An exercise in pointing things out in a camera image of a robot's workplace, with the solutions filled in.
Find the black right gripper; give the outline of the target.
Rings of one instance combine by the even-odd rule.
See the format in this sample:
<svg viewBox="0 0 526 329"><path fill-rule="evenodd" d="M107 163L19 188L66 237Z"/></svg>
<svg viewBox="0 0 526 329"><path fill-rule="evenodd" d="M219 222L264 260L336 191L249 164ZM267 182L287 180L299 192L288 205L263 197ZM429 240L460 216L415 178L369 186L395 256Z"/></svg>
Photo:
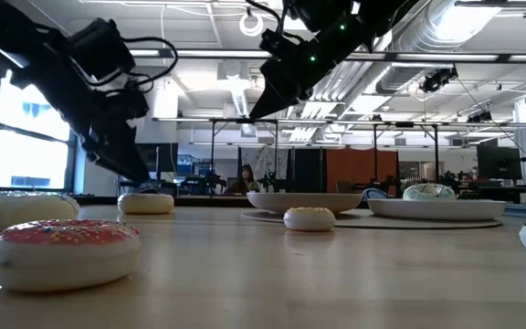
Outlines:
<svg viewBox="0 0 526 329"><path fill-rule="evenodd" d="M268 59L262 65L265 88L249 114L261 119L308 99L313 87L337 65L363 46L373 51L373 35L362 30L325 30L298 46L286 59Z"/></svg>

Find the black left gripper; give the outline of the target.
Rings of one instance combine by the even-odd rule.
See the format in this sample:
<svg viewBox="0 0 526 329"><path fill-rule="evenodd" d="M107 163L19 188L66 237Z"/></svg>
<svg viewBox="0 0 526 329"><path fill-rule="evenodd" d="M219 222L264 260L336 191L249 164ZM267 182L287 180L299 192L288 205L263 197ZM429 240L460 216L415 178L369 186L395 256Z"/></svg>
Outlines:
<svg viewBox="0 0 526 329"><path fill-rule="evenodd" d="M145 182L149 171L135 143L136 129L128 124L149 110L144 93L136 80L116 89L102 88L134 67L130 54L46 54L38 60L38 88L80 138L90 162Z"/></svg>

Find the plain cream donut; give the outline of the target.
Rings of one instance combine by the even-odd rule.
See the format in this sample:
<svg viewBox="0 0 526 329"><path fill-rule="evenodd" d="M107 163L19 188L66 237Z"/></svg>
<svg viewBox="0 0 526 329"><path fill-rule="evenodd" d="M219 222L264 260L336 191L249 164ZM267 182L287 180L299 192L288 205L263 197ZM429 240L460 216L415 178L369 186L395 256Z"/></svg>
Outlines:
<svg viewBox="0 0 526 329"><path fill-rule="evenodd" d="M174 198L164 194L124 194L118 198L118 209L127 215L161 215L174 210Z"/></svg>

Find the large white frosted donut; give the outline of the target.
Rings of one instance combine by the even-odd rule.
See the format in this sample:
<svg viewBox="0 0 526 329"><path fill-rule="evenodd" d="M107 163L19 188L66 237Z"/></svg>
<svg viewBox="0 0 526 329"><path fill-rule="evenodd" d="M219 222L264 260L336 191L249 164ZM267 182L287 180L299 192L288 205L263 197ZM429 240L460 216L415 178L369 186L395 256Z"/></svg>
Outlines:
<svg viewBox="0 0 526 329"><path fill-rule="evenodd" d="M70 196L46 192L0 191L0 231L30 221L77 219L79 204Z"/></svg>

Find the pink sprinkled donut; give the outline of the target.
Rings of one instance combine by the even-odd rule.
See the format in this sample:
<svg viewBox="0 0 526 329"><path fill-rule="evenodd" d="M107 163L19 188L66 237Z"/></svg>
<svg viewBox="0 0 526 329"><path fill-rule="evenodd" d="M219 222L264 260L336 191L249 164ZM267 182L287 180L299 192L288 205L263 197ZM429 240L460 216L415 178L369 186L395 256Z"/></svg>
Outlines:
<svg viewBox="0 0 526 329"><path fill-rule="evenodd" d="M39 220L0 232L0 286L59 292L116 281L133 273L139 231L111 220Z"/></svg>

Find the small yellow sprinkled donut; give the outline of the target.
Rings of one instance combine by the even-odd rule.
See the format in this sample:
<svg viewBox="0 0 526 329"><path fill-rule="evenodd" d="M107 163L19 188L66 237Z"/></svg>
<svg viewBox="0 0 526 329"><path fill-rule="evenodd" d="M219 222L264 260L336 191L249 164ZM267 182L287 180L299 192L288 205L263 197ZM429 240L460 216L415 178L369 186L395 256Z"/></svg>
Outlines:
<svg viewBox="0 0 526 329"><path fill-rule="evenodd" d="M336 218L325 207L292 207L285 212L283 221L291 230L322 232L333 229Z"/></svg>

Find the white glazed donut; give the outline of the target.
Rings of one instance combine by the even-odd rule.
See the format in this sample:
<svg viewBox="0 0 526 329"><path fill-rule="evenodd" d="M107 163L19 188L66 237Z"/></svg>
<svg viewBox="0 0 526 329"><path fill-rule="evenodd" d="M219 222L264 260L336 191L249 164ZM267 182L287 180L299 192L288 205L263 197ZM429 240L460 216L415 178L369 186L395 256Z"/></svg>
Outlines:
<svg viewBox="0 0 526 329"><path fill-rule="evenodd" d="M423 183L409 186L404 190L403 200L455 200L456 193L448 186Z"/></svg>

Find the black computer monitor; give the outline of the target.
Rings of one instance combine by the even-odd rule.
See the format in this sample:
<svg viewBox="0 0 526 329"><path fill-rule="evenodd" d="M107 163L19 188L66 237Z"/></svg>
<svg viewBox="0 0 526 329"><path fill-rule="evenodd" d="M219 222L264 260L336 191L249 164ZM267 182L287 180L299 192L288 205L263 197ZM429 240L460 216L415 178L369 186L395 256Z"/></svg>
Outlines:
<svg viewBox="0 0 526 329"><path fill-rule="evenodd" d="M479 176L487 179L522 179L518 149L498 146L477 146Z"/></svg>
<svg viewBox="0 0 526 329"><path fill-rule="evenodd" d="M137 149L150 172L177 171L178 143L138 143Z"/></svg>

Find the person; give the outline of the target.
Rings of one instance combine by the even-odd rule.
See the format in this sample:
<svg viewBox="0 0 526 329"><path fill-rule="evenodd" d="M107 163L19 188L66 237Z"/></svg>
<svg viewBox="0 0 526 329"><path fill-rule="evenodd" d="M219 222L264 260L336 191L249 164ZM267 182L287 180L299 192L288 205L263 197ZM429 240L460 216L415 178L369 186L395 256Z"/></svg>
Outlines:
<svg viewBox="0 0 526 329"><path fill-rule="evenodd" d="M252 167L244 164L238 180L225 190L227 195L246 195L248 192L258 192L259 187L254 178Z"/></svg>

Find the large window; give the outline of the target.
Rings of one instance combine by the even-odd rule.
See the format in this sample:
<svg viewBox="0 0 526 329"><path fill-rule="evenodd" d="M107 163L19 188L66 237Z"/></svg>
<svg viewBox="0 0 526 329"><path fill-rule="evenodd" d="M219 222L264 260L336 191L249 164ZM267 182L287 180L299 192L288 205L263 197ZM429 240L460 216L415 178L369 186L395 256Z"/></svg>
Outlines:
<svg viewBox="0 0 526 329"><path fill-rule="evenodd" d="M65 190L74 142L68 124L33 85L0 78L0 186Z"/></svg>

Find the beige bowl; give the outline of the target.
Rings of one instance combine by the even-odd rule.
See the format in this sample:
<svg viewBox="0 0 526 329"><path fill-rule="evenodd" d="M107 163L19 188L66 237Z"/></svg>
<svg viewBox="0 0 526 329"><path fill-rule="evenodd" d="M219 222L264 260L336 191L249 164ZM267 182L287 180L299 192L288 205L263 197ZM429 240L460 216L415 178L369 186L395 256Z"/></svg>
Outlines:
<svg viewBox="0 0 526 329"><path fill-rule="evenodd" d="M327 193L258 193L248 192L250 204L271 213L285 213L293 207L323 207L334 214L357 208L361 194L327 194Z"/></svg>

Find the orange partition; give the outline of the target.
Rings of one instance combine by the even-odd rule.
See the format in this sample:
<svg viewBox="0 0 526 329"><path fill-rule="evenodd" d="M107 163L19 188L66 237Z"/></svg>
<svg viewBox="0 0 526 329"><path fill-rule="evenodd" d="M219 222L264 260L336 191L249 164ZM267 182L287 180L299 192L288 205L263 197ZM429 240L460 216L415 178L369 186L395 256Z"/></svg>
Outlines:
<svg viewBox="0 0 526 329"><path fill-rule="evenodd" d="M367 184L373 178L383 182L388 176L397 177L398 152L352 148L326 151L327 192L336 193L338 182Z"/></svg>

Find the blue and white object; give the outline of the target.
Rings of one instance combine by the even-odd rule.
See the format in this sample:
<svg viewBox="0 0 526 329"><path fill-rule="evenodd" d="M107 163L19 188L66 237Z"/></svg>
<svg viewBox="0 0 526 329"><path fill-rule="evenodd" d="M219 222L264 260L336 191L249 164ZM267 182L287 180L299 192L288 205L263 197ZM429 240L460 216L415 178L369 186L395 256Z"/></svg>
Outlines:
<svg viewBox="0 0 526 329"><path fill-rule="evenodd" d="M370 199L387 199L388 193L375 187L364 189L362 192L362 201L368 201Z"/></svg>

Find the round beige placemat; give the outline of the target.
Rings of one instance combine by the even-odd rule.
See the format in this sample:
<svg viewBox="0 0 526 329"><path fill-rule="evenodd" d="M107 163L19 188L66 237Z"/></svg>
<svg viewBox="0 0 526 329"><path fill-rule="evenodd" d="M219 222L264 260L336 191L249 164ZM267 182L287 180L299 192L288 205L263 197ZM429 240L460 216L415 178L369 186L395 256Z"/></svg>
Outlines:
<svg viewBox="0 0 526 329"><path fill-rule="evenodd" d="M243 219L284 224L283 214L262 210L249 210L240 215ZM425 220L380 218L369 212L348 212L334 215L336 223L333 228L373 228L373 229L470 229L496 228L502 223L496 219L477 221Z"/></svg>

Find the white plate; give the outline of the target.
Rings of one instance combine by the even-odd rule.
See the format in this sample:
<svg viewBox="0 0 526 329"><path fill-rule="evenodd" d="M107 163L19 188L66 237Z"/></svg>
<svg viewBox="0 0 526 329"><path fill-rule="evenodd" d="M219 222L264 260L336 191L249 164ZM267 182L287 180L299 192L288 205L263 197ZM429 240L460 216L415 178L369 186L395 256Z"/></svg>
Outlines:
<svg viewBox="0 0 526 329"><path fill-rule="evenodd" d="M367 204L377 216L388 218L477 221L503 215L507 203L494 200L403 200L369 199Z"/></svg>

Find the silver ventilation duct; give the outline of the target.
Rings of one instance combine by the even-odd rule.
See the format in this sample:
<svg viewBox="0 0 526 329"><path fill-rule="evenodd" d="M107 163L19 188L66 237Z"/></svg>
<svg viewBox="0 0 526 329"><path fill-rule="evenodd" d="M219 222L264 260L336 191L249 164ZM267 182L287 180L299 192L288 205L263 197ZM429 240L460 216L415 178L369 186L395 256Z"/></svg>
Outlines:
<svg viewBox="0 0 526 329"><path fill-rule="evenodd" d="M496 16L496 6L459 5L464 0L421 0L404 26L377 41L377 51L453 52L473 38ZM345 101L381 106L425 74L423 64L387 62L342 63L314 88L314 101Z"/></svg>

